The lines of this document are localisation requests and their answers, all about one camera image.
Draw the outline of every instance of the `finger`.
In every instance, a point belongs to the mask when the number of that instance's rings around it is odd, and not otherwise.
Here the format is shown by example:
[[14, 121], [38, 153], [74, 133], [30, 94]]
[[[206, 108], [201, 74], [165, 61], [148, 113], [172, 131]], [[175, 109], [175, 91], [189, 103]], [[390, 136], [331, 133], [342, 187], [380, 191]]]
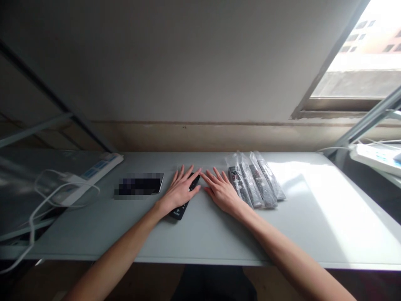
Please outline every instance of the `finger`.
[[206, 169], [206, 173], [214, 183], [218, 184], [220, 182], [208, 169]]
[[212, 198], [212, 200], [214, 200], [214, 192], [213, 192], [213, 190], [210, 189], [209, 187], [205, 187], [205, 191]]
[[189, 169], [187, 170], [187, 172], [185, 173], [185, 175], [183, 176], [182, 180], [187, 180], [189, 178], [189, 175], [191, 174], [193, 170], [193, 164], [189, 167]]
[[190, 191], [190, 193], [189, 193], [190, 197], [193, 198], [195, 196], [195, 194], [197, 194], [199, 192], [200, 188], [201, 188], [201, 186], [198, 185], [193, 189], [193, 191]]
[[173, 186], [174, 182], [177, 180], [177, 176], [178, 176], [178, 170], [175, 171], [175, 174], [174, 174], [174, 177], [173, 177], [173, 181], [171, 182], [170, 187]]
[[223, 179], [226, 183], [230, 184], [230, 180], [227, 178], [227, 175], [224, 171], [221, 172], [221, 175], [223, 176]]
[[202, 179], [203, 180], [205, 180], [205, 182], [210, 186], [210, 187], [215, 187], [216, 186], [216, 184], [214, 184], [213, 182], [212, 182], [212, 180], [210, 180], [209, 178], [208, 178], [208, 176], [207, 175], [205, 175], [204, 173], [200, 173], [200, 176], [202, 177]]
[[195, 180], [195, 178], [201, 173], [202, 169], [198, 169], [193, 175], [191, 175], [191, 177], [187, 180], [189, 181], [189, 183], [192, 183], [193, 180]]
[[180, 174], [178, 175], [178, 177], [177, 177], [177, 181], [179, 181], [179, 180], [181, 180], [181, 178], [183, 177], [183, 175], [184, 175], [184, 164], [181, 166], [181, 171], [180, 171]]
[[214, 170], [214, 173], [216, 174], [217, 179], [218, 179], [220, 182], [223, 182], [223, 178], [220, 176], [220, 173], [218, 172], [217, 168], [216, 168], [216, 167], [213, 167], [213, 170]]

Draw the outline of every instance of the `power strip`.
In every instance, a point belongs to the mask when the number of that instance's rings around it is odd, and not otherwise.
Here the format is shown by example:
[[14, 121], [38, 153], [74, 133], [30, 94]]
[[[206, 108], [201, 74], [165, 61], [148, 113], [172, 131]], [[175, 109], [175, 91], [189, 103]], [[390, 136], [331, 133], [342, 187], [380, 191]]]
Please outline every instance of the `power strip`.
[[401, 177], [401, 162], [394, 160], [400, 151], [379, 149], [373, 146], [357, 144], [352, 146], [351, 159]]
[[[103, 156], [103, 160], [96, 163], [88, 171], [86, 171], [81, 177], [75, 175], [69, 175], [67, 182], [85, 182], [87, 184], [94, 185], [97, 181], [103, 178], [109, 171], [120, 164], [124, 160], [124, 157], [117, 153], [107, 153]], [[89, 185], [66, 186], [65, 191], [61, 191], [55, 195], [52, 200], [63, 206], [71, 206], [74, 204], [83, 194], [88, 191], [91, 187]]]

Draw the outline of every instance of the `forearm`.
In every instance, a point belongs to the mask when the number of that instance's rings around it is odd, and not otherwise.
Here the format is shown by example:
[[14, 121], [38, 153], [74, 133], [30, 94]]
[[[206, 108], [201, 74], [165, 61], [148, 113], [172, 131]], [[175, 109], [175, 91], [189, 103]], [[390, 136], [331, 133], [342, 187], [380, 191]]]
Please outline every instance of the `forearm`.
[[149, 233], [162, 217], [156, 204], [95, 262], [65, 300], [104, 300], [134, 262]]
[[299, 292], [311, 300], [355, 300], [325, 269], [251, 208], [235, 216], [260, 242], [266, 253]]

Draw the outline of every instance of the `dark pants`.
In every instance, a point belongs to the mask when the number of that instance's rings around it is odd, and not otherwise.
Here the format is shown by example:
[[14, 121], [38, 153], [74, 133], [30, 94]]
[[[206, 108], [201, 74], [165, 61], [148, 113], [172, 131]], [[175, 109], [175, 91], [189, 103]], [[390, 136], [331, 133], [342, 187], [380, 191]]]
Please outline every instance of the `dark pants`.
[[257, 295], [240, 266], [186, 265], [171, 300], [256, 301]]

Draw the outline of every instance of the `clear plastic wrapping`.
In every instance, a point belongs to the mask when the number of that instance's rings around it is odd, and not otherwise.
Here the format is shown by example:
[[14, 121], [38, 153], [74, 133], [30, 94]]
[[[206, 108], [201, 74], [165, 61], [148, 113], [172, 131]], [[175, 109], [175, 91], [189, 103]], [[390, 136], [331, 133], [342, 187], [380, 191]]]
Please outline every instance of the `clear plastic wrapping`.
[[272, 170], [270, 169], [267, 162], [263, 159], [259, 152], [251, 152], [250, 155], [251, 161], [257, 162], [262, 173], [264, 174], [266, 180], [268, 181], [270, 187], [272, 188], [274, 194], [276, 195], [277, 200], [285, 200], [285, 194], [281, 189], [280, 184], [277, 182], [276, 177], [274, 176]]
[[234, 186], [235, 191], [245, 203], [253, 208], [254, 206], [252, 205], [251, 198], [245, 186], [245, 179], [240, 168], [238, 154], [234, 154], [231, 157], [226, 157], [226, 162], [228, 165], [228, 178], [231, 184]]
[[242, 175], [244, 176], [245, 185], [248, 189], [252, 205], [254, 206], [254, 208], [263, 207], [263, 198], [260, 195], [259, 188], [256, 185], [255, 179], [252, 176], [252, 171], [249, 167], [250, 161], [243, 153], [238, 153], [237, 155], [240, 156], [239, 165], [242, 171]]
[[255, 154], [251, 152], [249, 159], [251, 164], [249, 165], [252, 175], [255, 179], [256, 185], [259, 188], [259, 192], [263, 199], [263, 208], [275, 208], [277, 207], [277, 197], [273, 189], [269, 185], [268, 181], [263, 175], [262, 170], [256, 160]]

